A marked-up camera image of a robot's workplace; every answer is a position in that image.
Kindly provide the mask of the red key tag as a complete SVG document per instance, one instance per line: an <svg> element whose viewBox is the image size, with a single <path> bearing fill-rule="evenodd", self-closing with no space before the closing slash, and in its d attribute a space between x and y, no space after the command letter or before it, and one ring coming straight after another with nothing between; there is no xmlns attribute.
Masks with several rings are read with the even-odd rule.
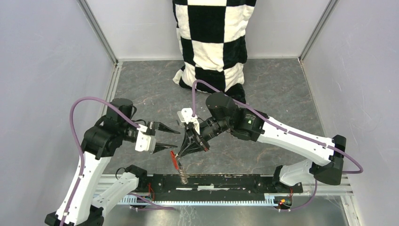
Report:
<svg viewBox="0 0 399 226"><path fill-rule="evenodd" d="M177 162L177 159L176 159L176 155L174 154L173 151L170 151L170 155L171 155L171 159L172 159L172 163L173 163L174 168L176 170L178 170L179 166L178 166L178 162Z"/></svg>

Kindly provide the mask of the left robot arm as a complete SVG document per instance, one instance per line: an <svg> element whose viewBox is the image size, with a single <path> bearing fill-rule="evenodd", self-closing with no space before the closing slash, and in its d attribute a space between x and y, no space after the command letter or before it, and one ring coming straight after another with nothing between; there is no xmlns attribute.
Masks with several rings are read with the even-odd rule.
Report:
<svg viewBox="0 0 399 226"><path fill-rule="evenodd" d="M116 98L106 102L106 106L105 115L76 143L79 163L63 203L45 218L49 226L101 226L106 215L128 193L147 188L146 171L130 166L111 187L95 196L104 169L123 142L135 144L138 152L156 153L170 148L169 144L158 143L155 133L174 130L157 121L145 125L134 122L136 107L131 100Z"/></svg>

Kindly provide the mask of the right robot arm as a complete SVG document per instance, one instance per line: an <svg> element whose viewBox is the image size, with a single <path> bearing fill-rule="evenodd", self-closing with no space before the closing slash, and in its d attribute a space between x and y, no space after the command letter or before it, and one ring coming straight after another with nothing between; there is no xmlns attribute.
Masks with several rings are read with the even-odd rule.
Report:
<svg viewBox="0 0 399 226"><path fill-rule="evenodd" d="M220 92L208 96L206 106L211 117L203 122L199 122L191 108L178 111L185 134L176 159L208 151L209 140L228 132L237 139L275 145L305 158L304 161L275 169L271 184L277 192L314 180L332 186L340 185L345 137L320 137L292 128L263 112L239 107L233 98Z"/></svg>

